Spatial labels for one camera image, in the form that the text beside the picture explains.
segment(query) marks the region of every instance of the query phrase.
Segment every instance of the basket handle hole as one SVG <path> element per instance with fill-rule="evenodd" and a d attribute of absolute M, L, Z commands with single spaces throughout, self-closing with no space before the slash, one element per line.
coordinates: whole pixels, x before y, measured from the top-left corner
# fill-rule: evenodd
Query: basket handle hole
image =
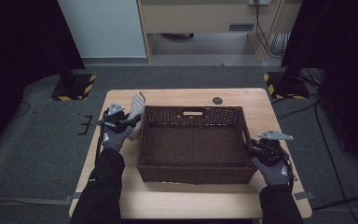
<path fill-rule="evenodd" d="M 200 111 L 184 111 L 183 115 L 184 116 L 202 116 L 203 113 Z"/>

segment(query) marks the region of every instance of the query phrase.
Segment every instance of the wall outlet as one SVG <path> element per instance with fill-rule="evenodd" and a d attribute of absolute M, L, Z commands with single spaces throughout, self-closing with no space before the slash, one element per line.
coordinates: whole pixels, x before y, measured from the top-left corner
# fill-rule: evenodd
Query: wall outlet
<path fill-rule="evenodd" d="M 249 5 L 255 5 L 256 0 L 249 0 Z M 271 0 L 258 0 L 258 5 L 267 6 L 271 5 Z"/>

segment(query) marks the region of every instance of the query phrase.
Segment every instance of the yellow black hazard tape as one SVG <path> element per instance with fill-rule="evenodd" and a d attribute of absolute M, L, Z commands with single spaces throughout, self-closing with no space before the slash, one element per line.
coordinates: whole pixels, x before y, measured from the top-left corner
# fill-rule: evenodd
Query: yellow black hazard tape
<path fill-rule="evenodd" d="M 269 94 L 271 95 L 272 98 L 276 98 L 276 99 L 283 99 L 283 98 L 306 99 L 307 98 L 306 96 L 299 95 L 299 94 L 278 94 L 278 93 L 276 93 L 275 88 L 269 78 L 269 74 L 264 74 L 263 78 L 264 78 L 264 81 L 266 81 Z"/>
<path fill-rule="evenodd" d="M 71 100 L 84 100 L 89 96 L 89 93 L 91 91 L 92 85 L 94 84 L 94 80 L 97 76 L 92 75 L 89 77 L 89 82 L 86 86 L 86 89 L 84 90 L 83 94 L 81 95 L 62 95 L 62 96 L 54 96 L 51 97 L 52 101 L 71 101 Z"/>

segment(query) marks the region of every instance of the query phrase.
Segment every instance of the person's arm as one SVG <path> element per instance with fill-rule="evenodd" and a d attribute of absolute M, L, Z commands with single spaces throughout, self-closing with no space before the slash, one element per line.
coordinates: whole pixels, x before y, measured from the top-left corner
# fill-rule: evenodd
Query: person's arm
<path fill-rule="evenodd" d="M 130 132 L 131 127 L 124 133 L 105 132 L 103 152 L 76 204 L 71 224 L 121 222 L 119 199 L 125 164 L 119 151 Z"/>
<path fill-rule="evenodd" d="M 304 223 L 288 185 L 286 164 L 280 161 L 273 166 L 266 166 L 258 158 L 253 158 L 252 162 L 267 183 L 259 194 L 263 224 Z"/>
<path fill-rule="evenodd" d="M 304 223 L 288 185 L 268 185 L 259 197 L 264 224 Z"/>

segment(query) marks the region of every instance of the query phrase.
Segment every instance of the sleeve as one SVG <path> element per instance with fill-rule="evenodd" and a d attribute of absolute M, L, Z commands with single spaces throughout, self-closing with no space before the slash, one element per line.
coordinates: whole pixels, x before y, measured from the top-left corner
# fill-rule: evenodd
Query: sleeve
<path fill-rule="evenodd" d="M 89 176 L 72 214 L 71 224 L 120 223 L 119 199 L 124 159 L 118 152 L 105 149 Z"/>
<path fill-rule="evenodd" d="M 289 186 L 266 186 L 259 196 L 263 210 L 263 224 L 304 223 Z"/>

